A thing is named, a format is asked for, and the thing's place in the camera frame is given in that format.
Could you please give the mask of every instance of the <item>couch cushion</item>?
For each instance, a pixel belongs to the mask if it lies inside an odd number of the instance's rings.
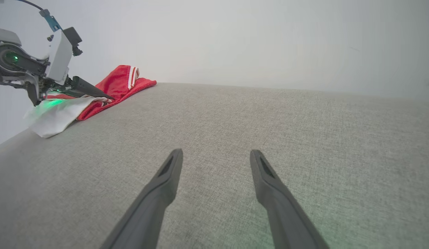
[[[429,247],[429,103],[159,83],[43,139],[0,145],[0,248],[98,248],[174,148],[158,247],[272,247],[260,149],[330,247]]]

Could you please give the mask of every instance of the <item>red cloth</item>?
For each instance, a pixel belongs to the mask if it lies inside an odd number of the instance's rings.
[[[105,104],[103,102],[92,102],[78,117],[77,120],[86,120],[96,113],[119,104],[133,94],[142,91],[148,87],[156,85],[156,81],[138,78],[139,69],[134,66],[118,66],[105,79],[99,82],[96,87],[115,100]],[[72,99],[69,95],[59,94],[48,96],[48,98]]]

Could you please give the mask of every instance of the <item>white wall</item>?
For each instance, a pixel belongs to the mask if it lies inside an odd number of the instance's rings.
[[[84,53],[70,75],[119,64],[158,82],[246,85],[429,100],[429,0],[33,0]],[[51,30],[6,0],[0,28],[42,57]],[[23,90],[0,86],[0,143],[25,129]]]

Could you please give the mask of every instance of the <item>white stripe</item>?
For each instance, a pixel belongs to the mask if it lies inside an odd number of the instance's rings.
[[[127,84],[127,85],[128,85],[129,90],[131,90],[131,88],[132,88],[132,85],[131,85],[132,71],[133,71],[133,67],[132,67],[132,66],[130,66],[129,82],[128,82],[128,84]]]
[[[133,78],[132,87],[134,87],[134,83],[136,82],[138,75],[139,75],[139,68],[135,67],[134,68],[134,72],[133,72],[133,77],[134,78]]]

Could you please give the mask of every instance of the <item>white cloth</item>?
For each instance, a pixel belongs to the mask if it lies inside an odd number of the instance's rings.
[[[93,101],[111,102],[105,97],[82,96],[74,99],[45,99],[24,115],[27,126],[40,137],[48,138],[63,132]]]

